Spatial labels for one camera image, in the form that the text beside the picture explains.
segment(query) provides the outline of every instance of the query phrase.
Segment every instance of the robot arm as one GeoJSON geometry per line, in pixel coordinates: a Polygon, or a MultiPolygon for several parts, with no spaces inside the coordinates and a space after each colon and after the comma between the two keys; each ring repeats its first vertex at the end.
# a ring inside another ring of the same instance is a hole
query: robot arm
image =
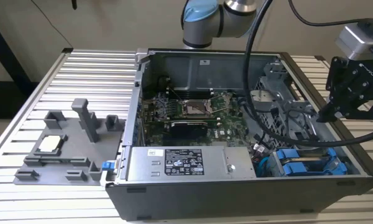
{"type": "Polygon", "coordinates": [[[203,49],[213,37],[239,37],[255,16],[255,0],[189,0],[183,9],[183,45],[203,49]]]}

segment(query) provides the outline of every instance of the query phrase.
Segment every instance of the metal slotted table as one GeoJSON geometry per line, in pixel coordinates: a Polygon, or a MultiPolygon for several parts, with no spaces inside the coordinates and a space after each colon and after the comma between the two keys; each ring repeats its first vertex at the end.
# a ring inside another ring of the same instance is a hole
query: metal slotted table
{"type": "MultiPolygon", "coordinates": [[[[291,58],[326,97],[327,63],[313,56],[291,58]]],[[[0,137],[0,223],[125,223],[99,186],[14,185],[11,181],[45,128],[42,118],[47,110],[59,109],[65,117],[77,117],[71,101],[86,98],[87,109],[98,118],[115,114],[125,119],[134,73],[134,52],[73,50],[61,54],[0,137]]],[[[343,120],[343,124],[354,137],[373,131],[373,121],[343,120]]],[[[362,147],[373,159],[373,141],[362,147]]],[[[319,214],[185,219],[166,223],[359,224],[362,221],[373,224],[373,189],[361,196],[342,198],[319,214]]]]}

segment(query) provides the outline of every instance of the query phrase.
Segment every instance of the black cable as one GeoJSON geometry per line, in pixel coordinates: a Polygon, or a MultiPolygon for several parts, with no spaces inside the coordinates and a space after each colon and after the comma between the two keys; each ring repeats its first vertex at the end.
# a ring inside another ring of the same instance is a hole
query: black cable
{"type": "Polygon", "coordinates": [[[183,5],[183,8],[182,8],[182,13],[181,13],[181,28],[183,30],[183,15],[185,15],[185,8],[186,8],[186,5],[187,5],[187,2],[189,0],[185,1],[185,5],[183,5]]]}
{"type": "Polygon", "coordinates": [[[331,142],[317,142],[317,141],[311,141],[311,140],[294,140],[290,139],[287,137],[283,137],[281,135],[277,135],[275,133],[271,132],[271,130],[263,125],[263,123],[259,120],[259,116],[257,114],[255,111],[255,107],[251,101],[250,96],[250,90],[249,90],[249,62],[250,62],[250,53],[251,53],[251,47],[253,47],[253,41],[257,35],[257,31],[258,31],[258,26],[261,24],[265,12],[270,6],[271,0],[265,0],[261,10],[257,13],[257,17],[253,21],[253,25],[251,25],[251,32],[249,35],[249,39],[247,39],[247,43],[246,43],[246,50],[243,53],[243,60],[242,60],[242,90],[243,90],[243,94],[246,96],[246,102],[247,105],[250,107],[250,112],[251,112],[251,116],[254,117],[254,120],[259,126],[259,128],[265,131],[265,133],[274,138],[278,141],[282,141],[287,144],[291,145],[299,145],[299,146],[307,146],[307,147],[337,147],[337,146],[345,146],[345,145],[353,145],[353,144],[359,144],[362,142],[370,141],[373,140],[373,132],[353,138],[353,139],[347,139],[347,140],[341,140],[341,141],[331,141],[331,142]]]}
{"type": "Polygon", "coordinates": [[[337,26],[337,25],[342,25],[342,24],[347,24],[347,23],[355,23],[355,22],[359,22],[359,21],[363,21],[363,20],[369,20],[369,18],[365,18],[365,19],[354,19],[354,20],[343,20],[343,21],[335,21],[335,22],[322,22],[322,23],[309,22],[298,14],[291,0],[289,0],[289,5],[290,5],[290,9],[291,9],[293,14],[295,15],[297,19],[305,25],[309,25],[309,26],[313,26],[313,27],[329,27],[329,26],[337,26]]]}
{"type": "Polygon", "coordinates": [[[262,135],[261,135],[261,138],[259,138],[258,143],[257,143],[258,145],[262,144],[263,139],[265,139],[265,132],[262,131],[262,135]]]}
{"type": "Polygon", "coordinates": [[[46,18],[46,21],[49,22],[51,28],[57,31],[57,33],[62,36],[63,40],[67,42],[67,44],[70,45],[70,47],[73,48],[73,45],[70,44],[70,42],[67,41],[67,39],[65,38],[65,36],[62,35],[62,33],[57,30],[57,28],[54,27],[54,25],[51,24],[49,18],[46,17],[45,13],[42,12],[41,8],[38,7],[38,5],[35,4],[35,2],[33,0],[30,0],[30,2],[34,4],[34,6],[37,7],[37,9],[39,10],[41,14],[43,15],[43,17],[46,18]]]}

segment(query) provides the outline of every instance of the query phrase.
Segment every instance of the motherboard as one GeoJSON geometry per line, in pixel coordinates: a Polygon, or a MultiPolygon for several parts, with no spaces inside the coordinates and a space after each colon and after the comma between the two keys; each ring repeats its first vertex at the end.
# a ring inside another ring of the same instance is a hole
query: motherboard
{"type": "Polygon", "coordinates": [[[158,93],[142,105],[146,146],[251,145],[231,92],[213,91],[207,99],[173,99],[158,93]]]}

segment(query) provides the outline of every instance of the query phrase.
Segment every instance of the circuit board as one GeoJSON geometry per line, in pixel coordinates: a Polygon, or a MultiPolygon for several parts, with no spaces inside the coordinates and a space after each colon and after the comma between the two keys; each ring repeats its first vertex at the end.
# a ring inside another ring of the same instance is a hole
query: circuit board
{"type": "Polygon", "coordinates": [[[235,98],[226,92],[214,92],[206,100],[174,100],[161,95],[143,101],[143,133],[146,146],[211,146],[214,142],[227,147],[251,145],[235,98]],[[174,137],[174,124],[193,124],[203,134],[174,137]]]}

